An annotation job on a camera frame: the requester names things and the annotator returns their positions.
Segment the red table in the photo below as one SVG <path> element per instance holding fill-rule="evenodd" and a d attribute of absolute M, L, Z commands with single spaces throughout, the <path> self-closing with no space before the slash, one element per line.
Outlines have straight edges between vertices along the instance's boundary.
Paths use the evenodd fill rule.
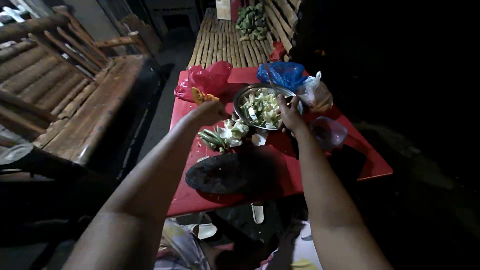
<path fill-rule="evenodd" d="M 228 79 L 228 82 L 247 84 L 258 83 L 259 81 L 256 78 L 256 74 L 257 68 L 255 67 L 233 69 L 232 74 Z M 187 77 L 187 71 L 180 72 L 179 83 Z M 170 129 L 172 129 L 183 116 L 185 116 L 187 113 L 189 113 L 196 107 L 197 106 L 194 103 L 189 103 L 179 98 L 175 98 L 175 105 L 173 107 Z M 228 113 L 231 113 L 233 111 L 232 103 L 227 104 L 226 110 Z M 393 174 L 392 168 L 386 163 L 386 161 L 380 156 L 380 154 L 375 151 L 375 149 L 373 149 L 373 147 L 367 142 L 367 140 L 363 138 L 360 132 L 355 129 L 352 123 L 345 117 L 345 115 L 342 114 L 342 112 L 336 106 L 333 106 L 331 110 L 327 111 L 322 115 L 336 120 L 342 126 L 344 126 L 348 130 L 348 137 L 345 141 L 345 144 L 355 148 L 356 150 L 366 155 L 367 161 L 365 162 L 365 166 L 360 173 L 359 180 L 366 180 Z M 320 114 L 309 114 L 305 115 L 305 119 L 310 122 L 315 120 L 318 116 L 320 116 Z M 220 127 L 223 127 L 223 123 L 219 123 L 218 125 Z M 279 181 L 279 187 L 275 188 L 275 190 L 269 192 L 268 194 L 262 194 L 260 198 L 246 198 L 243 194 L 205 194 L 189 187 L 185 183 L 186 171 L 191 166 L 196 164 L 198 159 L 202 157 L 205 157 L 207 155 L 210 157 L 219 155 L 216 152 L 212 152 L 205 146 L 200 147 L 199 143 L 202 145 L 201 141 L 198 138 L 193 141 L 192 149 L 188 156 L 187 163 L 185 165 L 185 171 L 183 172 L 180 185 L 177 189 L 175 196 L 173 197 L 170 209 L 168 210 L 169 217 L 179 216 L 193 212 L 203 212 L 213 209 L 219 209 L 227 206 L 240 205 L 259 200 L 282 198 L 285 196 L 303 193 L 303 186 L 301 184 L 300 163 L 298 160 L 295 159 L 295 154 L 293 153 L 293 150 L 291 148 L 289 138 L 283 133 L 270 134 L 264 147 L 267 147 L 266 150 L 274 153 L 275 156 L 278 157 L 278 161 L 284 165 L 281 167 L 284 168 L 286 171 L 280 174 L 282 175 L 282 177 Z"/>

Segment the wooden bench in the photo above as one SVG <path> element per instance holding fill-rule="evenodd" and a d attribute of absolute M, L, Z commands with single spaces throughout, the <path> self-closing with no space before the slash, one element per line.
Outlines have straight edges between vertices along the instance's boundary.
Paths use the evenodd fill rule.
<path fill-rule="evenodd" d="M 301 0 L 266 0 L 263 3 L 270 30 L 263 41 L 240 41 L 244 34 L 235 29 L 235 22 L 218 20 L 216 9 L 207 9 L 188 67 L 202 65 L 206 68 L 217 61 L 227 61 L 234 68 L 258 67 L 269 60 L 274 50 L 273 42 L 277 40 L 282 42 L 288 54 L 295 43 Z"/>
<path fill-rule="evenodd" d="M 38 148 L 85 165 L 130 93 L 148 47 L 137 32 L 95 42 L 64 6 L 0 27 L 0 124 Z M 108 58 L 133 44 L 142 55 Z"/>

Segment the blue plastic bag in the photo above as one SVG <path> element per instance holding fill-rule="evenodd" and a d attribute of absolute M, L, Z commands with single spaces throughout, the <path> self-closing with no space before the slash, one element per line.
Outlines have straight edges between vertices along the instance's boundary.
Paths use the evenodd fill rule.
<path fill-rule="evenodd" d="M 308 78 L 303 76 L 303 65 L 297 63 L 274 62 L 268 64 L 272 73 L 273 82 L 276 85 L 286 87 L 293 93 Z M 262 83 L 270 83 L 265 64 L 258 68 L 257 79 Z"/>

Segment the forearm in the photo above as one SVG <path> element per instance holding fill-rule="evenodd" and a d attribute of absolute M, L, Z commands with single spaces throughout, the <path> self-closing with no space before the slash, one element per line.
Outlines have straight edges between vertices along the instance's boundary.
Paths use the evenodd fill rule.
<path fill-rule="evenodd" d="M 79 239 L 65 269 L 151 269 L 200 127 L 186 116 L 127 175 Z"/>
<path fill-rule="evenodd" d="M 199 128 L 190 115 L 181 119 L 127 175 L 100 213 L 125 213 L 163 223 Z"/>
<path fill-rule="evenodd" d="M 313 241 L 323 268 L 391 269 L 316 138 L 307 127 L 295 135 Z"/>
<path fill-rule="evenodd" d="M 307 126 L 295 132 L 299 143 L 300 169 L 310 219 L 322 226 L 363 224 L 350 195 L 330 167 L 317 139 Z"/>

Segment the concrete floor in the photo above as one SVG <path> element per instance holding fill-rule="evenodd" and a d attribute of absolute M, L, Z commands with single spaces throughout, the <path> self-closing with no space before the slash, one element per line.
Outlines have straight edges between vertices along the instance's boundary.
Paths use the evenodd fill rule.
<path fill-rule="evenodd" d="M 145 142 L 140 161 L 169 131 L 173 109 L 173 89 L 179 72 L 186 69 L 192 55 L 195 36 L 179 30 L 165 42 L 160 64 L 170 77 L 163 89 Z M 480 203 L 476 190 L 442 172 L 422 148 L 401 133 L 347 115 L 356 128 L 392 166 L 390 177 L 356 183 L 349 190 L 379 246 L 396 269 L 466 269 L 478 255 Z M 267 241 L 281 234 L 290 217 L 304 209 L 302 196 L 265 205 L 265 222 L 253 222 L 249 205 L 226 208 L 217 214 L 253 239 Z M 183 224 L 197 222 L 198 215 L 178 218 Z M 213 245 L 229 240 L 219 234 Z M 57 246 L 46 269 L 60 269 L 74 241 Z M 35 269 L 36 257 L 45 244 L 0 249 L 0 269 Z"/>

